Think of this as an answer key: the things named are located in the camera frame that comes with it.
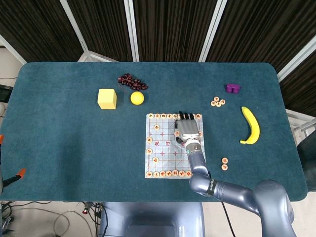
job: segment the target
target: dark curtain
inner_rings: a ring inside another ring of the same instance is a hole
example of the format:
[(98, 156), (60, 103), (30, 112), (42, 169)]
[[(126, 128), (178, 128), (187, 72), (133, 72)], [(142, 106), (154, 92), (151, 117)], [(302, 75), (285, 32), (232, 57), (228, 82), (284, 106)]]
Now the dark curtain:
[(268, 62), (279, 72), (316, 35), (315, 0), (229, 0), (207, 62)]
[(77, 61), (82, 47), (59, 0), (0, 0), (0, 34), (27, 61)]
[(88, 49), (133, 61), (123, 0), (68, 0)]
[(287, 109), (316, 117), (316, 51), (280, 83)]
[(140, 61), (197, 62), (216, 0), (134, 0)]

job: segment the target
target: floor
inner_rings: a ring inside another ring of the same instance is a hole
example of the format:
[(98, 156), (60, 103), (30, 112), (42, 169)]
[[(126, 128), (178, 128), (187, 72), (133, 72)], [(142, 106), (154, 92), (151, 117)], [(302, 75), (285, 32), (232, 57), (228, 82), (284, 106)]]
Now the floor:
[[(21, 64), (6, 50), (0, 49), (0, 78), (16, 77)], [(0, 84), (14, 86), (14, 79), (0, 79)], [(300, 134), (296, 134), (296, 141), (301, 141)], [(28, 202), (15, 202), (12, 205), (21, 205)], [(316, 236), (316, 192), (308, 193), (307, 197), (299, 202), (293, 202), (295, 220), (293, 228), (297, 236)], [(59, 214), (46, 212), (46, 209), (56, 213), (64, 213), (69, 210), (77, 212), (65, 213), (69, 218), (70, 224), (68, 231), (67, 220), (60, 217)], [(256, 215), (243, 209), (226, 204), (227, 212), (231, 219), (232, 227), (237, 237), (256, 237), (261, 236), (261, 222)], [(207, 237), (230, 237), (225, 213), (220, 203), (203, 203), (205, 216), (205, 231)], [(10, 235), (12, 237), (54, 237), (55, 231), (64, 237), (89, 237), (95, 236), (95, 227), (93, 221), (88, 215), (83, 215), (83, 204), (78, 202), (51, 202), (49, 204), (32, 203), (26, 206), (14, 207), (13, 216), (15, 218), (10, 229), (14, 230)]]

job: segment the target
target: purple block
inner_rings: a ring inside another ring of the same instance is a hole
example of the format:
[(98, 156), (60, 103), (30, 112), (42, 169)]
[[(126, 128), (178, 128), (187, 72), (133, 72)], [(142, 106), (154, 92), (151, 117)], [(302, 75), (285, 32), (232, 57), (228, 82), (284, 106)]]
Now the purple block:
[(240, 90), (240, 85), (238, 84), (227, 84), (226, 85), (226, 91), (229, 93), (238, 93)]

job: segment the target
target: cable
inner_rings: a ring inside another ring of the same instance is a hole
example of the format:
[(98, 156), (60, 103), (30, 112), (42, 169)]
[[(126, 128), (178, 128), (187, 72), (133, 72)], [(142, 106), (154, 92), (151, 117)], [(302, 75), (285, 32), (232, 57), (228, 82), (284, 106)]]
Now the cable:
[(7, 203), (3, 203), (3, 202), (1, 202), (1, 206), (2, 206), (2, 212), (4, 212), (4, 209), (3, 209), (3, 207), (4, 206), (6, 206), (6, 205), (9, 205), (9, 204), (11, 204), (11, 203), (14, 203), (13, 201), (8, 201)]
[[(65, 215), (66, 213), (70, 213), (70, 212), (77, 214), (81, 219), (83, 219), (83, 220), (85, 221), (85, 223), (87, 224), (87, 226), (88, 226), (88, 228), (89, 228), (91, 237), (93, 237), (92, 230), (91, 230), (91, 228), (90, 228), (89, 223), (88, 223), (87, 220), (86, 220), (83, 216), (81, 216), (79, 213), (77, 213), (77, 212), (75, 212), (75, 211), (65, 211), (65, 212), (63, 212), (61, 215)], [(56, 223), (56, 221), (57, 221), (57, 219), (58, 219), (59, 217), (60, 217), (60, 216), (58, 216), (58, 217), (56, 218), (56, 220), (54, 221), (54, 229), (55, 229), (55, 223)]]
[(94, 212), (94, 226), (95, 226), (95, 234), (96, 234), (96, 236), (98, 236), (98, 226), (96, 225), (96, 223), (97, 223), (97, 217), (96, 217), (96, 212), (97, 212), (97, 207), (95, 207), (95, 212)]
[(8, 203), (6, 203), (6, 204), (4, 204), (4, 206), (5, 205), (7, 205), (8, 207), (6, 207), (5, 209), (2, 209), (2, 213), (3, 212), (5, 212), (7, 209), (11, 209), (12, 207), (15, 207), (15, 206), (26, 206), (26, 205), (29, 205), (29, 204), (31, 204), (31, 203), (38, 203), (38, 204), (49, 204), (49, 203), (51, 203), (51, 201), (49, 201), (49, 202), (39, 202), (39, 201), (31, 201), (31, 202), (28, 202), (28, 203), (26, 203), (26, 204), (23, 204), (23, 205), (10, 205), (10, 203), (13, 203), (13, 201), (12, 202), (8, 202)]
[(107, 231), (107, 228), (108, 228), (109, 222), (108, 222), (108, 214), (107, 214), (107, 211), (106, 211), (106, 209), (105, 209), (105, 207), (104, 207), (104, 205), (103, 205), (103, 204), (102, 204), (102, 208), (103, 208), (104, 213), (105, 213), (105, 216), (106, 216), (106, 218), (107, 218), (107, 224), (106, 224), (106, 226), (105, 226), (105, 228), (104, 228), (103, 235), (102, 235), (102, 237), (104, 237), (104, 236), (105, 236), (105, 233), (106, 233), (106, 231)]
[(91, 214), (90, 214), (90, 211), (88, 211), (88, 214), (89, 214), (91, 220), (92, 220), (95, 224), (100, 225), (99, 223), (97, 223), (97, 222), (94, 221), (93, 217), (92, 217)]
[(28, 203), (23, 204), (23, 205), (11, 205), (11, 207), (14, 207), (14, 206), (26, 206), (26, 205), (29, 205), (29, 204), (31, 204), (31, 203), (49, 204), (49, 203), (51, 203), (51, 201), (48, 201), (48, 202), (31, 201), (31, 202), (28, 202)]
[(234, 233), (234, 230), (233, 230), (233, 227), (232, 227), (232, 224), (231, 224), (231, 221), (229, 220), (229, 216), (228, 216), (226, 207), (225, 207), (225, 205), (224, 205), (224, 203), (223, 203), (222, 201), (221, 201), (221, 203), (222, 203), (223, 209), (224, 209), (224, 211), (225, 211), (225, 215), (226, 215), (226, 218), (227, 218), (227, 221), (228, 221), (228, 224), (229, 224), (229, 228), (231, 228), (231, 232), (232, 232), (232, 234), (233, 234), (233, 237), (236, 237), (236, 236), (235, 236), (235, 233)]
[[(57, 212), (54, 212), (54, 211), (49, 211), (49, 210), (46, 210), (46, 209), (41, 209), (41, 208), (36, 208), (36, 207), (24, 207), (24, 208), (20, 208), (20, 209), (13, 210), (13, 212), (14, 212), (14, 211), (18, 211), (18, 210), (32, 210), (32, 209), (33, 209), (33, 210), (46, 211), (46, 212), (49, 212), (49, 213), (53, 213), (53, 214), (58, 215), (58, 217), (57, 217), (57, 218), (55, 219), (55, 221), (54, 221), (54, 226), (53, 226), (53, 230), (54, 230), (54, 234), (55, 234), (55, 235), (57, 235), (57, 236), (63, 236), (63, 235), (69, 230), (70, 221), (69, 221), (68, 217), (65, 216), (64, 214), (60, 214), (60, 213), (57, 213)], [(58, 220), (58, 218), (59, 218), (60, 216), (63, 216), (63, 217), (66, 218), (66, 220), (67, 220), (67, 222), (68, 222), (68, 226), (67, 226), (66, 230), (65, 230), (63, 233), (58, 234), (58, 233), (56, 233), (55, 225), (56, 225), (56, 221)]]
[[(90, 225), (89, 225), (89, 223), (87, 222), (87, 220), (86, 220), (83, 216), (81, 216), (79, 213), (77, 213), (77, 212), (75, 212), (75, 211), (65, 211), (65, 212), (63, 212), (63, 213), (58, 213), (58, 212), (54, 212), (54, 211), (50, 211), (50, 210), (46, 210), (46, 209), (41, 209), (41, 208), (24, 207), (24, 208), (20, 208), (20, 209), (13, 210), (13, 212), (14, 212), (14, 211), (18, 211), (18, 210), (26, 210), (26, 209), (28, 209), (28, 210), (34, 209), (34, 210), (46, 211), (46, 212), (49, 212), (49, 213), (53, 213), (53, 214), (58, 215), (58, 217), (55, 219), (54, 225), (53, 225), (53, 231), (54, 231), (54, 234), (55, 234), (56, 236), (63, 236), (63, 235), (69, 230), (70, 221), (69, 221), (68, 217), (65, 216), (65, 214), (66, 214), (66, 213), (70, 213), (70, 212), (75, 213), (76, 215), (78, 215), (80, 218), (82, 218), (82, 219), (85, 221), (85, 223), (88, 225), (88, 228), (89, 228), (91, 237), (93, 237), (92, 230), (91, 230)], [(56, 228), (55, 228), (55, 227), (56, 227), (56, 222), (57, 222), (57, 220), (58, 220), (61, 216), (63, 216), (63, 217), (66, 218), (66, 220), (67, 220), (67, 222), (68, 222), (68, 226), (67, 226), (66, 230), (65, 230), (62, 234), (58, 234), (58, 233), (56, 233), (56, 230), (55, 230)]]

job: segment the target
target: grape bunch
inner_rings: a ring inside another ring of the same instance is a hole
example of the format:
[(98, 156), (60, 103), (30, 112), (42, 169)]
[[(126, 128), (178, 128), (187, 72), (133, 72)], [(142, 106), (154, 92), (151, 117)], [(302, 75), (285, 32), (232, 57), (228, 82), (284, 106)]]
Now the grape bunch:
[(146, 90), (148, 88), (148, 86), (139, 79), (133, 79), (133, 76), (129, 73), (119, 77), (118, 82), (122, 85), (129, 86), (133, 90)]

